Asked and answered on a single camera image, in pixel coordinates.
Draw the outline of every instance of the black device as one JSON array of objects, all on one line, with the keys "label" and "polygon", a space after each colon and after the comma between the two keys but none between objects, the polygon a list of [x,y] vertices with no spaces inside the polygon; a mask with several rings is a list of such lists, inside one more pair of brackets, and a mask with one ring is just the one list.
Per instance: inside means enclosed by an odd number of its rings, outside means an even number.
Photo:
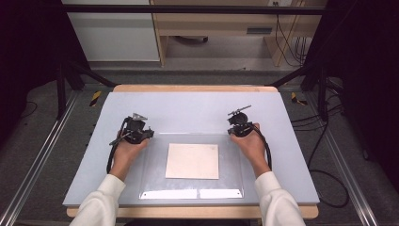
[{"label": "black device", "polygon": [[124,119],[117,138],[109,143],[109,145],[112,145],[112,149],[109,154],[108,164],[106,165],[107,173],[111,170],[115,150],[122,139],[125,139],[131,144],[139,144],[144,139],[153,137],[153,130],[150,127],[148,130],[144,130],[144,126],[146,125],[144,120],[147,120],[147,118],[136,113],[133,113],[133,117],[128,116]]},{"label": "black device", "polygon": [[234,134],[237,137],[246,137],[248,134],[250,134],[250,132],[255,131],[263,141],[267,154],[267,164],[269,165],[269,168],[272,169],[272,156],[270,153],[269,145],[266,142],[266,138],[261,133],[261,131],[252,123],[252,121],[248,121],[247,115],[241,112],[242,110],[249,107],[251,107],[251,105],[239,108],[228,114],[228,116],[232,115],[228,119],[230,125],[232,125],[232,128],[230,128],[227,132],[229,133],[229,135]]}]

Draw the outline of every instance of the white cabinet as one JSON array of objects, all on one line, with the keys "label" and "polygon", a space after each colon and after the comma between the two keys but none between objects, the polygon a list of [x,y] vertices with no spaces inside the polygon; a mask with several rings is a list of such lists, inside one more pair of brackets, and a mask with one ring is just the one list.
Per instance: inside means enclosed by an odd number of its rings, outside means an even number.
[{"label": "white cabinet", "polygon": [[[64,4],[148,5],[148,0],[62,0]],[[150,13],[68,13],[88,61],[159,61]]]}]

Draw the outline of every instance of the long-sleeved white shirt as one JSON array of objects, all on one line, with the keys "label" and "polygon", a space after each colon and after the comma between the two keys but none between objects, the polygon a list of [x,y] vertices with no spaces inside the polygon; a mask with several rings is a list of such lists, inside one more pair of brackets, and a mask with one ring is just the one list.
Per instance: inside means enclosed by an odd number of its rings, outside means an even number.
[{"label": "long-sleeved white shirt", "polygon": [[[70,225],[115,225],[118,199],[125,188],[124,182],[108,174],[97,191],[91,192],[79,207]],[[266,172],[255,181],[260,200],[263,226],[305,225],[296,201],[282,189],[273,172]]]}]

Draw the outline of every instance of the beige board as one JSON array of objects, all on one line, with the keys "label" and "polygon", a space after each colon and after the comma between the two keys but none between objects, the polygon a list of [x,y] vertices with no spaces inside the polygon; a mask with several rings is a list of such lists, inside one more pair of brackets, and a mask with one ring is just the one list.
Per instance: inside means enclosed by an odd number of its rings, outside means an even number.
[{"label": "beige board", "polygon": [[219,179],[216,144],[170,143],[167,178]]}]

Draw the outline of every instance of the desk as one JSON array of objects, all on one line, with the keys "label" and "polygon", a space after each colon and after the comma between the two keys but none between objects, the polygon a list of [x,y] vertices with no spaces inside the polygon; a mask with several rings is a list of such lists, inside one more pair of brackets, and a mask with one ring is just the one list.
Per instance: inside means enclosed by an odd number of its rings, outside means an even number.
[{"label": "desk", "polygon": [[[152,5],[161,6],[203,5],[267,7],[271,6],[269,4],[270,1],[151,0],[150,2]],[[324,7],[327,3],[327,0],[292,0],[284,2],[289,2],[290,4],[283,7]],[[317,15],[280,15],[280,31],[276,28],[276,15],[154,13],[152,17],[162,65],[165,65],[166,63],[169,36],[262,36],[267,44],[267,51],[270,53],[274,65],[279,66],[283,60],[283,54],[291,54],[287,52],[287,50],[289,49],[288,43],[292,45],[292,38],[312,38],[321,19],[321,16]],[[257,31],[251,32],[250,28],[255,28]]]},{"label": "desk", "polygon": [[[241,86],[137,86],[121,85],[115,92],[180,92],[180,91],[240,91],[240,92],[277,92],[270,87],[241,87]],[[299,206],[303,218],[316,218],[318,208],[315,204]],[[69,207],[67,214],[75,217],[78,207]],[[197,206],[134,206],[121,207],[119,218],[261,218],[258,205],[197,205]]]}]

